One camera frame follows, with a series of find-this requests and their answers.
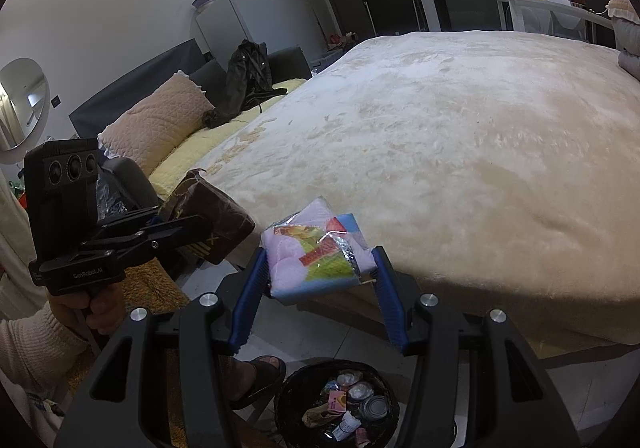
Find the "plastic wrapper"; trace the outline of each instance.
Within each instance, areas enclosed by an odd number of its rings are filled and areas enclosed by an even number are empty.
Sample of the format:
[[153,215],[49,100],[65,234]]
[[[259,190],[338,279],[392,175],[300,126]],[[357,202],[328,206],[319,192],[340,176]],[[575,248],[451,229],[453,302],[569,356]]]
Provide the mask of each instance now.
[[340,390],[340,385],[337,381],[327,381],[327,383],[324,385],[324,388],[322,389],[322,395],[328,396],[329,392],[331,392],[332,390]]
[[335,420],[335,415],[329,412],[329,404],[324,403],[315,408],[310,408],[302,416],[302,423],[307,428],[317,428]]
[[159,216],[165,221],[200,215],[212,223],[206,241],[188,246],[193,254],[219,264],[254,230],[252,218],[230,196],[209,184],[192,170],[162,205]]
[[358,428],[356,430],[356,446],[357,448],[364,448],[366,445],[371,444],[367,430],[364,428]]
[[271,295],[295,304],[361,284],[376,268],[353,215],[336,215],[319,197],[262,234]]
[[362,379],[362,372],[341,372],[336,380],[340,386],[351,386]]
[[112,189],[98,170],[98,180],[95,183],[95,198],[98,206],[98,219],[116,217],[127,212],[122,197],[117,190]]
[[364,401],[365,399],[373,396],[373,393],[373,385],[366,381],[360,381],[359,383],[354,384],[348,392],[349,399],[353,401]]

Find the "person's arm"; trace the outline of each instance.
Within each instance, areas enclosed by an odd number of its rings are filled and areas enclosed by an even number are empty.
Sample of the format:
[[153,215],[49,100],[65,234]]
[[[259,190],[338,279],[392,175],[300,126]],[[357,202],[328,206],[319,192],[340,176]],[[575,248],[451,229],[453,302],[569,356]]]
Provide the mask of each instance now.
[[86,347],[53,316],[49,302],[34,316],[0,322],[0,369],[28,392],[54,388]]
[[48,298],[34,316],[0,322],[0,369],[31,392],[55,387],[87,348],[74,309],[89,307],[86,323],[100,334],[113,333],[125,317],[120,284],[106,287],[92,300],[84,292]]

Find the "round mirror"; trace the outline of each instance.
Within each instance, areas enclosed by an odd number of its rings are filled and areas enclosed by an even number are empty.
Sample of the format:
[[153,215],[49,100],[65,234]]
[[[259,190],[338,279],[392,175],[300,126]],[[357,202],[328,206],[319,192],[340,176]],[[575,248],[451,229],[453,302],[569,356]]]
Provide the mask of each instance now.
[[0,70],[0,150],[27,139],[48,102],[49,84],[35,61],[20,58]]

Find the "hand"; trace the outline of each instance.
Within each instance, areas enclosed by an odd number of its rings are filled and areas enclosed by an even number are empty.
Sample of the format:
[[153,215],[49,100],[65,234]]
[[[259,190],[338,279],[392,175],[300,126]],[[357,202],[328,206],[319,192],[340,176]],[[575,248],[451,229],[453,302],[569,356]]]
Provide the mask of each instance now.
[[86,317],[86,324],[100,334],[114,333],[126,316],[124,295],[119,283],[106,287],[93,300],[84,291],[64,296],[53,296],[47,292],[47,298],[53,316],[81,336],[82,329],[74,309],[90,307],[91,314]]

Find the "refrigerator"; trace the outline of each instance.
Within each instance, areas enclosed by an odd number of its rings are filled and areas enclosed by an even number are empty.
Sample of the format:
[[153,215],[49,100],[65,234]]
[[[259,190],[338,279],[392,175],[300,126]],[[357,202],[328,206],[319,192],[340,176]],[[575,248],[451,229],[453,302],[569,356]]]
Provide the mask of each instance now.
[[196,15],[196,23],[211,54],[226,70],[245,39],[266,43],[269,53],[298,45],[288,18],[280,0],[216,0]]

